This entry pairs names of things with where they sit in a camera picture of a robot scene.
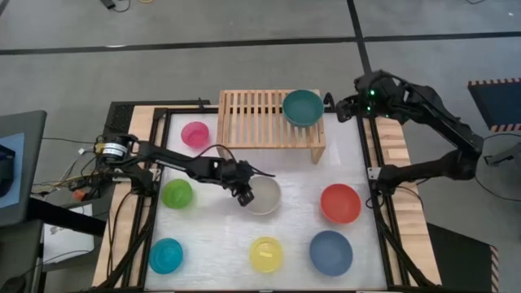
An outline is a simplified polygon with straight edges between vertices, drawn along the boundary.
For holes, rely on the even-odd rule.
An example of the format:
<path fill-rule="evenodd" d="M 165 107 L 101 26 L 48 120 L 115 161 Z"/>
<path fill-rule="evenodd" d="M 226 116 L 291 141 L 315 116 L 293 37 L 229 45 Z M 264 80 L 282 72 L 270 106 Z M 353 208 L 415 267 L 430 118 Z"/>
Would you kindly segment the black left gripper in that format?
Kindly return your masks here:
<path fill-rule="evenodd" d="M 225 160 L 221 165 L 221 186 L 232 191 L 232 196 L 246 207 L 254 194 L 249 186 L 254 168 L 245 160 Z"/>

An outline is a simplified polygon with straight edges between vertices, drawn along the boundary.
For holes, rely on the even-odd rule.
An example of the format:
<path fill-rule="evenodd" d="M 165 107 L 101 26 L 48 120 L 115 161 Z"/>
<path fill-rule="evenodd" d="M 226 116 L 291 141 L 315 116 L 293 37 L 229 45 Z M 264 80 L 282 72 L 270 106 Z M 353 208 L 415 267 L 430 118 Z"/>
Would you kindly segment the white bowl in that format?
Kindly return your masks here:
<path fill-rule="evenodd" d="M 253 177 L 249 182 L 254 199 L 246 209 L 255 215 L 267 215 L 275 211 L 282 199 L 279 184 L 272 177 Z"/>

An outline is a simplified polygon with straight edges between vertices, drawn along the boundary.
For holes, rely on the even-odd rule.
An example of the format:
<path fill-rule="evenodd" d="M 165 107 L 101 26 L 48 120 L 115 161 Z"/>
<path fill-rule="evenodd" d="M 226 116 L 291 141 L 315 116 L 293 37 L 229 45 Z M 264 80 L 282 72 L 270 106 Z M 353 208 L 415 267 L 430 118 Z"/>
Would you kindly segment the yellow translucent bowl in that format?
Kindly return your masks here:
<path fill-rule="evenodd" d="M 282 266 L 282 246 L 275 238 L 260 237 L 250 246 L 249 259 L 255 271 L 273 273 Z"/>

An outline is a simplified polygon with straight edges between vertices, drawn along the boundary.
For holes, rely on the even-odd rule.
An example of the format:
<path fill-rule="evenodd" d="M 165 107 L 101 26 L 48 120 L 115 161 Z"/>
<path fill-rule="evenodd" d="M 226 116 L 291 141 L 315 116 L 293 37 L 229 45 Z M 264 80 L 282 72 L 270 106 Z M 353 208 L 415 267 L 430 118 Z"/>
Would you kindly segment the green translucent bowl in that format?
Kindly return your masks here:
<path fill-rule="evenodd" d="M 169 181 L 162 191 L 162 202 L 168 208 L 186 208 L 193 199 L 190 183 L 183 179 Z"/>

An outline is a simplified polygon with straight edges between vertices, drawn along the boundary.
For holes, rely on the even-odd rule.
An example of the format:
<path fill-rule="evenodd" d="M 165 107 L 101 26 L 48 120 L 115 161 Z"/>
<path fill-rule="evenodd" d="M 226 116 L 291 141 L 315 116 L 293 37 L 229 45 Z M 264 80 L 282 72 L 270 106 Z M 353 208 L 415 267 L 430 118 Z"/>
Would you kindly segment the pink translucent bowl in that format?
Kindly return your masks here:
<path fill-rule="evenodd" d="M 193 121 L 183 127 L 181 137 L 187 146 L 199 149 L 208 144 L 209 129 L 205 123 Z"/>

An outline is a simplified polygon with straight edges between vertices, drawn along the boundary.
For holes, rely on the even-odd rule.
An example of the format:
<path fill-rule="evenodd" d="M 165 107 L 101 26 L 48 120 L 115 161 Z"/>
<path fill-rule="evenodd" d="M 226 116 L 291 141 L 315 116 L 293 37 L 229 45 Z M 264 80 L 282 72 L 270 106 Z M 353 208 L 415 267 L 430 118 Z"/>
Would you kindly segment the red bowl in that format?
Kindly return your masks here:
<path fill-rule="evenodd" d="M 320 198 L 323 216 L 336 224 L 353 223 L 361 214 L 358 193 L 345 184 L 332 184 L 323 190 Z"/>

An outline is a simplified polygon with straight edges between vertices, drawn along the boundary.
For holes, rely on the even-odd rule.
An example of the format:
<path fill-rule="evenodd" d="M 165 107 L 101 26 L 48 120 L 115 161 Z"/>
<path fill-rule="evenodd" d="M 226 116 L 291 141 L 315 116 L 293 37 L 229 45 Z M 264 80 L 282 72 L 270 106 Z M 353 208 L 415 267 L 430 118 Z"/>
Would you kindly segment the blue bowl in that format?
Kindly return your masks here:
<path fill-rule="evenodd" d="M 324 230 L 311 240 L 309 257 L 317 271 L 330 277 L 338 277 L 351 268 L 353 251 L 350 242 L 342 234 Z"/>

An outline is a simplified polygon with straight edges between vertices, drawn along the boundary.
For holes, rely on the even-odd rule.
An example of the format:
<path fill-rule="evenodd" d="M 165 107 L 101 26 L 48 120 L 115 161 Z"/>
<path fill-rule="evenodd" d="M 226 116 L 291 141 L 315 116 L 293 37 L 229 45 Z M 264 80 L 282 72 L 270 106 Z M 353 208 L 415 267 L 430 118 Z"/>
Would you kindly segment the wooden slatted shelf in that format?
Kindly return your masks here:
<path fill-rule="evenodd" d="M 282 103 L 290 90 L 222 90 L 217 143 L 229 149 L 308 149 L 317 164 L 326 149 L 324 120 L 309 127 L 290 124 Z"/>

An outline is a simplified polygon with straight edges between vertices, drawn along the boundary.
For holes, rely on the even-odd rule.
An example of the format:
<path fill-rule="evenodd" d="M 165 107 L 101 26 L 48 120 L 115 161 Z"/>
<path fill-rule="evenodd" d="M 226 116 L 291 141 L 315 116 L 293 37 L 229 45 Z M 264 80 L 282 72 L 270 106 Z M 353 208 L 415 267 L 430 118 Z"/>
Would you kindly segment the cyan translucent bowl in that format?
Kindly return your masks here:
<path fill-rule="evenodd" d="M 151 248 L 149 265 L 155 273 L 172 273 L 181 266 L 183 261 L 182 245 L 174 238 L 162 238 Z"/>

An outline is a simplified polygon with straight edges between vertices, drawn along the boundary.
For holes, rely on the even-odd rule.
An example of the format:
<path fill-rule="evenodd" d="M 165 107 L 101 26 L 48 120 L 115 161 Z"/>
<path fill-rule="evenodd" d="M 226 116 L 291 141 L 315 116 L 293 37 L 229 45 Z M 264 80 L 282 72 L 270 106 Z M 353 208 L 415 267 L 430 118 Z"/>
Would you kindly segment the black perforated panel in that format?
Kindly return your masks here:
<path fill-rule="evenodd" d="M 142 109 L 151 108 L 152 112 L 155 112 L 156 108 L 169 109 L 185 114 L 214 112 L 214 107 L 209 100 L 201 98 L 182 101 L 112 102 L 104 124 L 103 134 L 128 133 L 133 114 Z"/>

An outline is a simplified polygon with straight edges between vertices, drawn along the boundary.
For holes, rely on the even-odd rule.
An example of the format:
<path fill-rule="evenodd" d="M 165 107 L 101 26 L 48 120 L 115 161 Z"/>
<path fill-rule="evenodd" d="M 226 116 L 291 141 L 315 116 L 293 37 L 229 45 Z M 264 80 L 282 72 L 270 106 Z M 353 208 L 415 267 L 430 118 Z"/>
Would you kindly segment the blue mat with striped edge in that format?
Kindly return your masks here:
<path fill-rule="evenodd" d="M 521 78 L 469 81 L 467 89 L 491 132 L 521 131 Z"/>

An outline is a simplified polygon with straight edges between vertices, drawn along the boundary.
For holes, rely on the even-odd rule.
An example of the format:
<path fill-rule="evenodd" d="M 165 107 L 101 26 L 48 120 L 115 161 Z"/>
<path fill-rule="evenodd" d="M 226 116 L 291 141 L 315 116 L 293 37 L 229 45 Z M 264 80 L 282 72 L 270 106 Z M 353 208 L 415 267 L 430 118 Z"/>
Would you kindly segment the black desk bar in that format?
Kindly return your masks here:
<path fill-rule="evenodd" d="M 92 216 L 72 212 L 66 208 L 33 198 L 28 202 L 27 219 L 39 220 L 48 225 L 98 237 L 103 236 L 106 226 L 105 221 Z"/>

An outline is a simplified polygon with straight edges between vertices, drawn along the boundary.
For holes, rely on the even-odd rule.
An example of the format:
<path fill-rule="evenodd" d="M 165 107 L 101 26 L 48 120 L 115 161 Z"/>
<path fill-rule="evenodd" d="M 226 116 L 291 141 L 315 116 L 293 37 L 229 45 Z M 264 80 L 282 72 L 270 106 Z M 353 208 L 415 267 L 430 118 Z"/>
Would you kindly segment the black floor mat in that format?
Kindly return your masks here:
<path fill-rule="evenodd" d="M 499 251 L 437 225 L 427 225 L 442 286 L 499 293 Z"/>

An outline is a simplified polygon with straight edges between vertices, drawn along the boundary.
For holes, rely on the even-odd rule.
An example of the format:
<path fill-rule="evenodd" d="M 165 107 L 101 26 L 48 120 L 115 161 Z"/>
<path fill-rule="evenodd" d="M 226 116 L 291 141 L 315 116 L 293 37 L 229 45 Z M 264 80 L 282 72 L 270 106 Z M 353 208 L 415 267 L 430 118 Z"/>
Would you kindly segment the grey monitor with blue screen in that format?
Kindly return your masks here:
<path fill-rule="evenodd" d="M 0 116 L 0 145 L 15 152 L 14 180 L 0 197 L 0 227 L 25 221 L 46 116 L 43 110 Z"/>

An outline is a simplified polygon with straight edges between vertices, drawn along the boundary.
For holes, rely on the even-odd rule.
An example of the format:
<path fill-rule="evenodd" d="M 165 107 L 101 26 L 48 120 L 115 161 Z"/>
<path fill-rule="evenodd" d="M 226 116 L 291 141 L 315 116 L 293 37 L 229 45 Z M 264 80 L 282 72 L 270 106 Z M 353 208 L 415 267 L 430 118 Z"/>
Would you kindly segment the black power adapter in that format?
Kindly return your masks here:
<path fill-rule="evenodd" d="M 127 10 L 131 6 L 131 0 L 99 0 L 99 1 L 109 11 L 114 11 L 114 12 L 117 12 L 117 13 L 127 12 Z M 127 2 L 127 6 L 126 7 L 122 7 L 121 5 L 116 4 L 116 1 Z"/>

